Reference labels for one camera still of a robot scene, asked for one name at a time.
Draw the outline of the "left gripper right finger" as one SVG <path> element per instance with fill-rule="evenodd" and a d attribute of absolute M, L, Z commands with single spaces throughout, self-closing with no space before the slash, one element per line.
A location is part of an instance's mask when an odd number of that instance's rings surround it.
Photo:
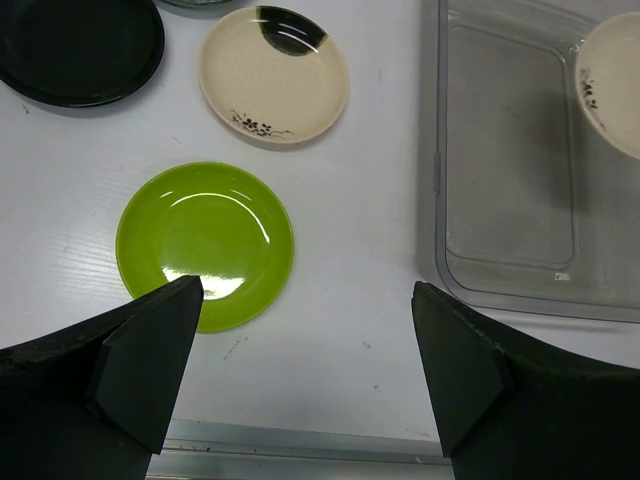
<path fill-rule="evenodd" d="M 456 478 L 638 477 L 637 370 L 552 346 L 429 283 L 411 309 Z"/>

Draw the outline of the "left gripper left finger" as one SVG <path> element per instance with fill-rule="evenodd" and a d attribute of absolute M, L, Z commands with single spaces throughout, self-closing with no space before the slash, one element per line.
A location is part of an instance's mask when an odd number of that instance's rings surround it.
<path fill-rule="evenodd" d="M 1 351 L 4 479 L 142 479 L 161 452 L 203 304 L 182 276 Z"/>

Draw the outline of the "lime green plate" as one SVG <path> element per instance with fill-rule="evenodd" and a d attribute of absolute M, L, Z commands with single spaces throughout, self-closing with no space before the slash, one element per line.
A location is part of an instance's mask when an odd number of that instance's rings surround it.
<path fill-rule="evenodd" d="M 146 182 L 125 207 L 115 240 L 119 274 L 134 298 L 182 276 L 199 278 L 201 333 L 263 313 L 286 286 L 294 257 L 293 227 L 275 193 L 216 162 L 180 165 Z"/>

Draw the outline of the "cream plate with black brushstroke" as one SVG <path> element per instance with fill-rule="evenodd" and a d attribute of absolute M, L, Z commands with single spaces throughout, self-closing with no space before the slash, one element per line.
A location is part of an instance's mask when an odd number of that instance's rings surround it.
<path fill-rule="evenodd" d="M 611 146 L 639 157 L 639 14 L 596 26 L 579 47 L 574 84 L 580 109 Z"/>

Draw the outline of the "cream plate with black patch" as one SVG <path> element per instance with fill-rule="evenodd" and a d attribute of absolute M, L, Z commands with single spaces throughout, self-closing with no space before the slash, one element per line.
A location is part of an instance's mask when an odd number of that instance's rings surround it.
<path fill-rule="evenodd" d="M 258 142 L 314 140 L 340 118 L 348 100 L 346 59 L 307 17 L 259 5 L 222 17 L 198 55 L 201 91 L 232 130 Z"/>

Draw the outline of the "clear grey plastic bin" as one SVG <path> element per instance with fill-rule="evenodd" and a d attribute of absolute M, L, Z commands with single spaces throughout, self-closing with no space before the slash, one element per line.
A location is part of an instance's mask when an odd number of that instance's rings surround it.
<path fill-rule="evenodd" d="M 593 18 L 545 1 L 436 1 L 435 262 L 479 308 L 637 322 L 639 163 L 581 110 Z"/>

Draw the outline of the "aluminium front rail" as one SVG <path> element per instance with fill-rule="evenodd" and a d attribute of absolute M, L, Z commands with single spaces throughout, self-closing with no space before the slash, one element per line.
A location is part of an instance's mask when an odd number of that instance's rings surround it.
<path fill-rule="evenodd" d="M 452 479 L 438 443 L 173 420 L 148 479 Z"/>

